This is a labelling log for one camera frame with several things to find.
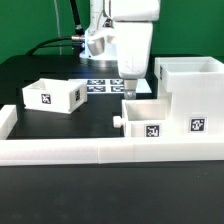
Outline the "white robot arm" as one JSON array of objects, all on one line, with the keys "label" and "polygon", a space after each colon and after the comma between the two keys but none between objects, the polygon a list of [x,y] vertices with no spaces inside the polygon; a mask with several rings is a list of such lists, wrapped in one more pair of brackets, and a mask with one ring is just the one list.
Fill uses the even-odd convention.
[{"label": "white robot arm", "polygon": [[148,69],[153,22],[161,0],[90,0],[90,25],[85,31],[82,63],[118,66],[124,98],[136,98],[137,81]]}]

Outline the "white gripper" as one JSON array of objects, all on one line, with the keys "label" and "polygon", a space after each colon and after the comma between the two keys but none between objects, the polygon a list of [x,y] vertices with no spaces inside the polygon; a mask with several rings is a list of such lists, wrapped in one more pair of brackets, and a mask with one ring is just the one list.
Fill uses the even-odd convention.
[{"label": "white gripper", "polygon": [[144,78],[153,34],[151,22],[115,22],[119,76],[124,80],[124,98],[136,98],[137,80]]}]

